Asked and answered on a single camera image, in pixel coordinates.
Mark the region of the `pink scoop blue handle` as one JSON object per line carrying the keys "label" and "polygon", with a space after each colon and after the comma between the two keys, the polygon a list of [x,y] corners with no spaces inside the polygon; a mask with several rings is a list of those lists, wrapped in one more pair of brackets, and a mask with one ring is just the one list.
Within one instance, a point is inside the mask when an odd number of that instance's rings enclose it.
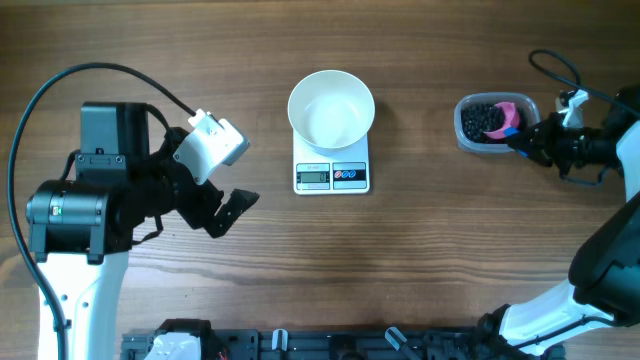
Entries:
{"label": "pink scoop blue handle", "polygon": [[488,110],[488,124],[483,131],[484,137],[491,143],[505,144],[504,132],[512,127],[519,131],[528,127],[527,118],[514,102],[499,102]]}

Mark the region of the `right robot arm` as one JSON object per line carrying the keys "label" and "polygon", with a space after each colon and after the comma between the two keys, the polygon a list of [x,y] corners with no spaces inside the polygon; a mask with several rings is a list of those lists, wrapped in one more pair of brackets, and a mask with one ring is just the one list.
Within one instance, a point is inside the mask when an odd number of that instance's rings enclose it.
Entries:
{"label": "right robot arm", "polygon": [[506,142],[561,176],[586,165],[618,171],[625,203],[581,245],[566,280],[481,317],[469,336],[471,359],[543,359],[573,337],[639,322],[639,88],[620,89],[599,128],[571,122],[586,94],[562,95],[563,110]]}

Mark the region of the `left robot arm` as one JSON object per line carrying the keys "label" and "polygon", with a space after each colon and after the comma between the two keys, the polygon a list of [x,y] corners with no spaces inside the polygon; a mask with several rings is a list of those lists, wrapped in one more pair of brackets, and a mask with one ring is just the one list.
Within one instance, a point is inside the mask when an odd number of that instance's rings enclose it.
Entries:
{"label": "left robot arm", "polygon": [[187,128],[167,127],[149,148],[146,103],[87,102],[81,146],[60,178],[29,199],[29,248],[52,290],[40,301],[42,359],[109,359],[115,318],[134,231],[146,219],[177,212],[187,225],[224,236],[256,203],[254,192],[225,193],[210,181],[235,163],[249,140],[228,120],[197,111]]}

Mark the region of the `white digital kitchen scale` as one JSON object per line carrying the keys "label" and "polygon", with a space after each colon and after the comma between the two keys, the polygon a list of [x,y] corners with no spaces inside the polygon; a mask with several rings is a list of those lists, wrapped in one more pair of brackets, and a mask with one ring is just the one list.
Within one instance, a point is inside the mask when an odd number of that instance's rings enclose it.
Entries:
{"label": "white digital kitchen scale", "polygon": [[293,190],[301,196],[365,194],[370,190],[368,137],[343,149],[314,149],[293,135]]}

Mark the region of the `white bowl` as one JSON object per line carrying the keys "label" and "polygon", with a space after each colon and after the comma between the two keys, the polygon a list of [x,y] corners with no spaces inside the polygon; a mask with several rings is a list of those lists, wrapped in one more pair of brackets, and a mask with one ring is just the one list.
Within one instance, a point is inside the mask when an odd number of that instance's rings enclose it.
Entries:
{"label": "white bowl", "polygon": [[321,70],[300,80],[287,102],[293,133],[318,152],[345,149],[371,129],[376,105],[369,87],[341,70]]}

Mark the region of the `clear plastic container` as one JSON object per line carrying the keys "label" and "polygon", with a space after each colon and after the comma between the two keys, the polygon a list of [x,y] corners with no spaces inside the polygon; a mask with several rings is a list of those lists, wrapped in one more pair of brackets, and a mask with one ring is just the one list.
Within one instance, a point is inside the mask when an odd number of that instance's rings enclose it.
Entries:
{"label": "clear plastic container", "polygon": [[526,95],[512,92],[468,95],[454,110],[458,147],[477,154],[512,152],[504,136],[539,121],[536,103]]}

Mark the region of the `black beans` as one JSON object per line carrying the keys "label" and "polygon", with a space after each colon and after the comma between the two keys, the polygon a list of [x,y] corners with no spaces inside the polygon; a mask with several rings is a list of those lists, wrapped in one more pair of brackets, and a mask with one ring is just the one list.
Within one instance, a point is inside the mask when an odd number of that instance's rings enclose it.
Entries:
{"label": "black beans", "polygon": [[502,144],[491,143],[483,135],[483,131],[488,124],[488,110],[494,104],[480,103],[472,104],[465,107],[461,111],[461,124],[464,135],[468,140],[475,143],[485,144]]}

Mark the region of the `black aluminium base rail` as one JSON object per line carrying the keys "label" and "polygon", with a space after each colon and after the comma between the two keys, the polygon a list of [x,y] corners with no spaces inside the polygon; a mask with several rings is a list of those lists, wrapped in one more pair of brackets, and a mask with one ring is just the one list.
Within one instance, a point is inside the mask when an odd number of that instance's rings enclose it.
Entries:
{"label": "black aluminium base rail", "polygon": [[504,344],[489,346],[473,328],[426,331],[272,332],[186,330],[162,326],[146,334],[126,334],[122,359],[528,359]]}

